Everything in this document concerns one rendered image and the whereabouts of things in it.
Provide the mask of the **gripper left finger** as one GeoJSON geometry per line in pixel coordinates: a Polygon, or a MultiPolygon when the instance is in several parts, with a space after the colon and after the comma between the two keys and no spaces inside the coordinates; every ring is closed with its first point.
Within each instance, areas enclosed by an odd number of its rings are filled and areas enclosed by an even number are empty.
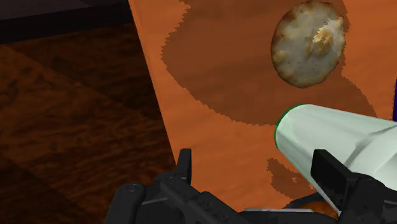
{"type": "Polygon", "coordinates": [[[194,189],[191,178],[192,151],[185,148],[176,169],[158,174],[149,187],[118,187],[104,224],[248,224],[213,194],[194,189]]]}

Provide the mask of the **speckled grey-brown potato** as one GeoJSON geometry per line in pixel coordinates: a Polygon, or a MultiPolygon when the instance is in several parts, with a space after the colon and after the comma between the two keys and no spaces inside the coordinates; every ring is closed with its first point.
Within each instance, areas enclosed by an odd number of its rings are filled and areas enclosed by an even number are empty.
{"type": "Polygon", "coordinates": [[[280,19],[270,51],[279,77],[295,87],[307,88],[327,78],[344,47],[344,17],[331,3],[309,0],[292,7],[280,19]]]}

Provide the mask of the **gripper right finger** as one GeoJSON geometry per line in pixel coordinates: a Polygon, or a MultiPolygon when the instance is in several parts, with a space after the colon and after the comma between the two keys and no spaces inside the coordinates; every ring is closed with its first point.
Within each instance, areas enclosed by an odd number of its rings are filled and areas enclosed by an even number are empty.
{"type": "Polygon", "coordinates": [[[341,211],[337,220],[319,213],[293,213],[284,224],[397,224],[397,191],[350,171],[326,150],[314,150],[312,178],[341,211]]]}

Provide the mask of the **pale green cup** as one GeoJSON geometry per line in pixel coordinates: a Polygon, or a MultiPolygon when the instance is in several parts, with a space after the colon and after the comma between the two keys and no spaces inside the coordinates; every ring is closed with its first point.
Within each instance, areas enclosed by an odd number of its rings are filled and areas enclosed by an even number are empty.
{"type": "Polygon", "coordinates": [[[277,149],[330,202],[310,175],[314,150],[326,149],[353,172],[397,190],[397,122],[311,104],[288,109],[274,131],[277,149]]]}

